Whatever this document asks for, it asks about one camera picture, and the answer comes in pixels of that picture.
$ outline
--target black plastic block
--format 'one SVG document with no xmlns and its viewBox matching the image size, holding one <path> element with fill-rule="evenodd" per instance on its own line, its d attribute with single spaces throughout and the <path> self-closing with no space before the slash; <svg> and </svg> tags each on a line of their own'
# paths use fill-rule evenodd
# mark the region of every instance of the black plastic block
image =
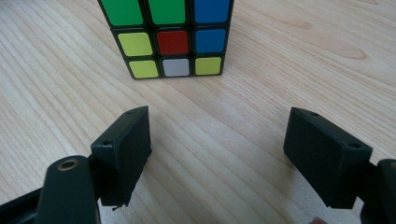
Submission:
<svg viewBox="0 0 396 224">
<path fill-rule="evenodd" d="M 87 158 L 66 157 L 47 170 L 36 224 L 100 223 L 91 168 Z"/>
<path fill-rule="evenodd" d="M 37 189 L 0 206 L 0 223 L 35 222 L 41 189 Z"/>
<path fill-rule="evenodd" d="M 128 205 L 151 153 L 150 145 L 147 106 L 122 114 L 92 143 L 90 159 L 102 205 Z"/>
<path fill-rule="evenodd" d="M 379 162 L 376 184 L 388 223 L 396 223 L 396 160 Z"/>
<path fill-rule="evenodd" d="M 293 107 L 284 151 L 327 206 L 352 208 L 373 150 L 321 115 Z"/>
</svg>

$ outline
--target wood grain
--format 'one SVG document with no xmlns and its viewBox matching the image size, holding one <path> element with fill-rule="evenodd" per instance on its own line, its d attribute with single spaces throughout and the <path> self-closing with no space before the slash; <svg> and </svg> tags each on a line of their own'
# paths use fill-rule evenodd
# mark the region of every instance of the wood grain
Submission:
<svg viewBox="0 0 396 224">
<path fill-rule="evenodd" d="M 98 4 L 0 0 L 0 203 L 121 113 L 149 106 L 153 154 L 103 223 L 360 223 L 283 154 L 292 106 L 396 158 L 396 1 L 235 0 L 221 77 L 134 81 Z"/>
</svg>

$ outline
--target screw hole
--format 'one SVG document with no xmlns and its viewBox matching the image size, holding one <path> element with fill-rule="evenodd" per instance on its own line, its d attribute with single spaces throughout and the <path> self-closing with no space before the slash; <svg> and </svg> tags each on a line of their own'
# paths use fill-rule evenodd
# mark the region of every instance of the screw hole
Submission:
<svg viewBox="0 0 396 224">
<path fill-rule="evenodd" d="M 76 160 L 63 161 L 58 165 L 58 170 L 68 171 L 74 169 L 77 166 L 78 166 L 78 161 Z"/>
<path fill-rule="evenodd" d="M 356 143 L 349 143 L 349 145 L 350 145 L 351 147 L 354 147 L 354 148 L 360 148 L 360 147 L 361 147 L 361 145 L 356 144 Z"/>
</svg>

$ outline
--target green sticker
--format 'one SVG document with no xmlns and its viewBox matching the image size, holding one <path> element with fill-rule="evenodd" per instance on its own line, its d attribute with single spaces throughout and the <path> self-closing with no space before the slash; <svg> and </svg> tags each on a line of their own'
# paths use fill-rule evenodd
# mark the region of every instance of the green sticker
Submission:
<svg viewBox="0 0 396 224">
<path fill-rule="evenodd" d="M 180 24 L 186 21 L 184 0 L 148 0 L 155 24 Z"/>
<path fill-rule="evenodd" d="M 114 26 L 141 25 L 143 17 L 138 0 L 101 0 Z"/>
</svg>

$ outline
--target blue sticker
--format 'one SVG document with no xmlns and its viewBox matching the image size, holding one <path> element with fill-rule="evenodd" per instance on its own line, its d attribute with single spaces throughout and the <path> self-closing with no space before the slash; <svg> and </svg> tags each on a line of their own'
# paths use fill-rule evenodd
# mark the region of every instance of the blue sticker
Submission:
<svg viewBox="0 0 396 224">
<path fill-rule="evenodd" d="M 195 51 L 197 53 L 219 53 L 224 51 L 226 31 L 200 30 L 195 33 Z"/>
<path fill-rule="evenodd" d="M 195 0 L 197 23 L 221 23 L 228 20 L 231 0 Z"/>
</svg>

